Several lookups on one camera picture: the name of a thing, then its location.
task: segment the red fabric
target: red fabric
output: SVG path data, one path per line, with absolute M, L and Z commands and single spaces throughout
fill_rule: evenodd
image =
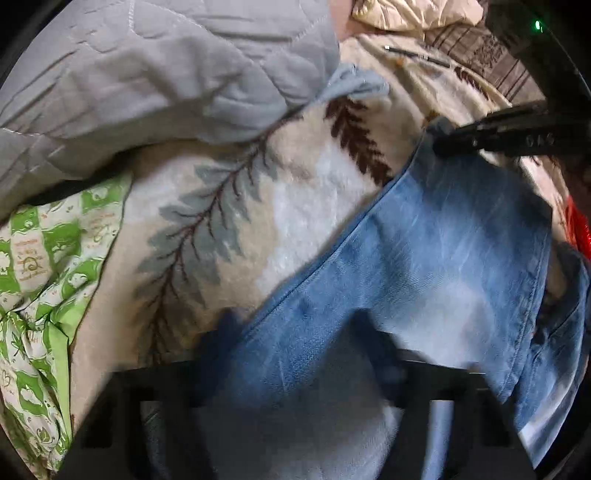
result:
M 566 206 L 566 237 L 573 247 L 591 260 L 589 224 L 570 196 Z

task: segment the green square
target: green square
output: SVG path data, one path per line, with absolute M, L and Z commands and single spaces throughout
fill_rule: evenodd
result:
M 51 268 L 54 272 L 58 269 L 59 262 L 72 255 L 80 255 L 80 238 L 82 230 L 77 222 L 62 223 L 50 230 L 43 230 L 43 245 L 49 255 Z
M 82 197 L 82 213 L 86 213 L 93 208 L 104 207 L 110 203 L 121 202 L 124 194 L 125 190 L 121 186 L 119 177 L 85 190 L 80 194 Z
M 26 207 L 12 214 L 10 218 L 12 233 L 27 232 L 33 228 L 39 228 L 37 207 Z
M 14 276 L 14 261 L 10 242 L 0 240 L 0 293 L 20 293 L 21 288 Z

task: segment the cream pillow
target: cream pillow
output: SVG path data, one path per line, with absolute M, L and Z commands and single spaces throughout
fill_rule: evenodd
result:
M 476 0 L 360 0 L 352 16 L 382 30 L 423 32 L 455 22 L 476 25 L 482 12 Z

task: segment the leaf pattern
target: leaf pattern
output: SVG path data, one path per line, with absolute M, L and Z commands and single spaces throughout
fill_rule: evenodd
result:
M 487 100 L 490 100 L 491 99 L 488 96 L 488 93 L 486 93 L 485 90 L 482 88 L 482 86 L 480 85 L 480 83 L 478 83 L 476 81 L 476 79 L 467 70 L 463 69 L 460 66 L 456 66 L 456 68 L 454 68 L 453 71 L 455 72 L 456 76 L 461 81 L 467 83 L 468 85 L 470 85 L 471 87 L 473 87 L 475 90 L 477 90 L 478 92 L 480 92 L 485 99 L 487 99 Z
M 164 355 L 178 348 L 178 340 L 196 325 L 194 303 L 206 306 L 200 282 L 219 282 L 218 257 L 230 261 L 230 252 L 242 255 L 236 220 L 249 221 L 247 196 L 261 201 L 261 176 L 275 178 L 277 161 L 267 142 L 286 121 L 245 145 L 238 159 L 196 167 L 204 186 L 181 196 L 180 205 L 160 209 L 170 226 L 150 239 L 156 254 L 139 266 L 140 272 L 150 274 L 137 289 L 137 296 L 145 300 L 138 317 L 139 349 L 145 363 L 162 363 Z
M 340 139 L 341 148 L 349 153 L 359 171 L 363 174 L 369 172 L 377 185 L 384 186 L 393 175 L 359 115 L 367 109 L 362 102 L 340 97 L 328 103 L 324 118 L 333 120 L 330 134 Z

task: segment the pen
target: pen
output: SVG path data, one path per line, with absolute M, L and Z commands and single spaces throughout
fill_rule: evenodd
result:
M 390 45 L 384 45 L 384 50 L 386 50 L 390 53 L 398 53 L 400 55 L 405 55 L 405 56 L 410 57 L 412 59 L 419 58 L 424 61 L 430 61 L 431 63 L 441 65 L 442 67 L 445 67 L 447 69 L 451 68 L 451 66 L 452 66 L 449 62 L 447 62 L 445 60 L 439 60 L 434 57 L 430 57 L 429 55 L 424 55 L 422 53 L 417 53 L 415 51 L 402 50 L 401 48 L 391 47 Z

